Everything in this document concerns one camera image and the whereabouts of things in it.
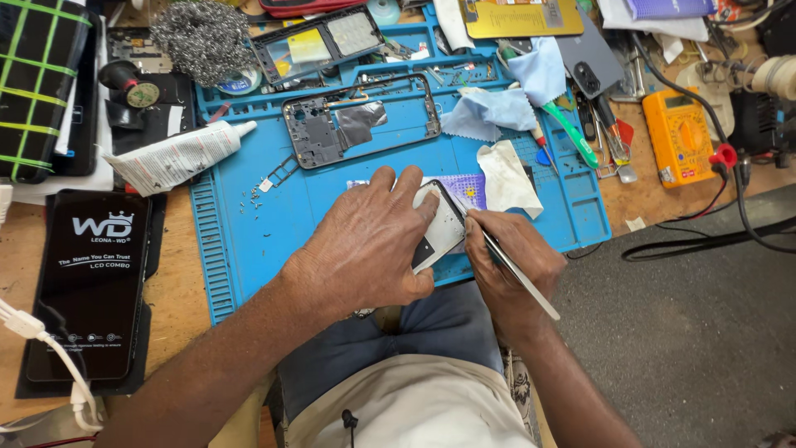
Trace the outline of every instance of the smartphone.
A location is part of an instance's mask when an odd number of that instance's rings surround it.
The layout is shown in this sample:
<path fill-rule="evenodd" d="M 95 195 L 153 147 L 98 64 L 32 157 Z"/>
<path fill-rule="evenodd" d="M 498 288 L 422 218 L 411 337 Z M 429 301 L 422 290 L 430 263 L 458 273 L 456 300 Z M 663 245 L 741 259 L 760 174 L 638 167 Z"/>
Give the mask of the smartphone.
<path fill-rule="evenodd" d="M 129 370 L 150 213 L 150 199 L 137 194 L 62 190 L 55 197 L 33 315 L 85 379 L 120 379 Z M 72 380 L 50 346 L 29 343 L 28 379 Z"/>
<path fill-rule="evenodd" d="M 429 191 L 439 192 L 439 208 L 434 220 L 426 230 L 420 244 L 415 248 L 412 258 L 412 271 L 418 273 L 433 265 L 451 249 L 456 247 L 465 235 L 462 212 L 451 200 L 450 195 L 439 180 L 432 180 L 420 187 L 412 206 L 417 208 Z"/>

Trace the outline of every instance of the blue silicone repair mat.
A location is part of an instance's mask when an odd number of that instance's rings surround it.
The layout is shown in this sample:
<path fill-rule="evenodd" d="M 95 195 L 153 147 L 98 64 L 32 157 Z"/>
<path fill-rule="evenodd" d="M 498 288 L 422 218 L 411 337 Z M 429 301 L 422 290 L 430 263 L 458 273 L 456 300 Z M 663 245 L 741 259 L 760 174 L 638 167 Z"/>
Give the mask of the blue silicone repair mat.
<path fill-rule="evenodd" d="M 338 77 L 325 79 L 329 87 L 299 92 L 262 94 L 254 91 L 246 96 L 227 96 L 216 89 L 197 87 L 200 112 L 206 120 L 225 101 L 230 101 L 232 108 L 222 120 L 231 124 L 256 120 L 258 124 L 257 129 L 243 138 L 243 146 L 237 153 L 207 170 L 201 181 L 191 187 L 213 325 L 229 316 L 276 275 L 291 253 L 312 234 L 336 197 L 345 191 L 346 181 L 370 179 L 383 165 L 394 168 L 396 173 L 411 164 L 419 166 L 425 175 L 481 172 L 476 152 L 486 142 L 443 134 L 432 140 L 314 170 L 298 169 L 279 187 L 267 193 L 257 190 L 259 198 L 255 199 L 255 204 L 262 205 L 252 204 L 252 188 L 293 153 L 281 119 L 280 107 L 285 99 L 352 85 L 362 73 L 405 75 L 418 68 L 437 65 L 441 72 L 449 73 L 443 75 L 443 83 L 428 75 L 426 78 L 430 78 L 437 109 L 449 112 L 458 101 L 456 89 L 462 87 L 462 81 L 494 90 L 503 89 L 513 81 L 494 56 L 494 44 L 479 43 L 476 49 L 468 49 L 467 54 L 460 56 L 442 54 L 434 45 L 433 29 L 437 22 L 433 7 L 425 7 L 424 12 L 427 22 L 385 26 L 381 31 L 414 50 L 425 43 L 431 54 L 427 59 L 371 65 L 357 65 L 355 61 L 343 65 Z M 455 68 L 470 61 L 477 63 L 474 69 Z M 400 109 L 395 106 L 404 98 L 416 102 L 423 93 L 400 95 L 399 100 L 392 102 L 389 96 L 379 97 L 385 104 L 392 104 L 391 108 L 385 105 L 388 122 L 372 129 L 373 140 L 384 141 L 385 147 L 400 138 L 401 132 L 415 129 L 419 122 L 416 116 L 397 112 Z M 574 112 L 562 112 L 580 128 Z M 536 162 L 540 148 L 528 132 L 503 129 L 503 138 L 510 139 L 520 158 L 533 168 L 537 194 L 544 207 L 533 225 L 561 252 L 609 239 L 611 228 L 594 171 L 580 162 L 575 146 L 561 126 L 542 114 L 537 113 L 537 116 L 552 157 L 558 161 L 561 177 L 556 176 L 551 167 Z M 434 265 L 434 271 L 437 285 L 472 277 L 470 263 L 463 253 L 443 257 Z"/>

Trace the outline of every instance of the tape roll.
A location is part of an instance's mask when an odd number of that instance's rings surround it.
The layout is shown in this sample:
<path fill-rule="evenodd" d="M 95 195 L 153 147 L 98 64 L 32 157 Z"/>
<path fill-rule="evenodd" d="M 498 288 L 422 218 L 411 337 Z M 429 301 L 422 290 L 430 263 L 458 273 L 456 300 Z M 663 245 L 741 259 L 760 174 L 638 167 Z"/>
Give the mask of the tape roll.
<path fill-rule="evenodd" d="M 263 74 L 259 70 L 245 69 L 241 72 L 230 74 L 227 80 L 218 83 L 216 88 L 228 95 L 245 95 L 257 89 L 262 80 Z"/>
<path fill-rule="evenodd" d="M 755 72 L 751 89 L 796 100 L 796 56 L 772 57 Z"/>

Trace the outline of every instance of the glue tube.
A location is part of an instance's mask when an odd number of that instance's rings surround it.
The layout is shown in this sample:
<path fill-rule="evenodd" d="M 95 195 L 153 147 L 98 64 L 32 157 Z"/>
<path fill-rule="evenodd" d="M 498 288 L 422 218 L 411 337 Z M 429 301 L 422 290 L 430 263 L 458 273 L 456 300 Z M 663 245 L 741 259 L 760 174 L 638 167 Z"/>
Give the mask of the glue tube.
<path fill-rule="evenodd" d="M 122 155 L 103 155 L 141 196 L 170 191 L 240 149 L 255 121 L 232 126 L 217 121 Z"/>

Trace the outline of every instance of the wooden workbench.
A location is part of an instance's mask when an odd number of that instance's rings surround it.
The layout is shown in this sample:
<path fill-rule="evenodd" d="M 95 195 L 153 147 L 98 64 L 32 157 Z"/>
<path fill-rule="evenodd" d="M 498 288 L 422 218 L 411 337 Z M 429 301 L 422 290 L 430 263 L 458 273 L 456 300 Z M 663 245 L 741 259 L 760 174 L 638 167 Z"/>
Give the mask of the wooden workbench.
<path fill-rule="evenodd" d="M 417 14 L 405 14 L 402 22 L 422 21 Z M 120 25 L 146 26 L 146 19 L 129 5 Z M 749 61 L 760 53 L 753 32 L 741 37 L 749 44 Z M 664 70 L 674 79 L 682 65 L 675 63 Z M 617 117 L 634 127 L 632 165 L 638 181 L 619 182 L 617 177 L 600 181 L 613 235 L 630 230 L 625 223 L 641 217 L 647 225 L 704 208 L 720 185 L 719 179 L 667 190 L 657 177 L 650 135 L 640 104 L 612 104 Z M 776 170 L 773 165 L 755 166 L 748 195 L 755 195 L 796 183 L 796 170 Z M 728 202 L 735 196 L 731 188 L 722 196 Z M 198 257 L 196 233 L 188 190 L 179 187 L 169 193 L 166 209 L 161 262 L 158 272 L 149 279 L 143 300 L 152 309 L 149 355 L 146 372 L 180 352 L 194 337 L 210 326 L 204 279 Z M 43 207 L 15 203 L 6 224 L 0 229 L 0 297 L 11 306 L 29 311 L 33 306 L 39 265 L 45 242 Z M 24 340 L 0 329 L 0 423 L 53 409 L 68 403 L 67 398 L 14 400 Z"/>

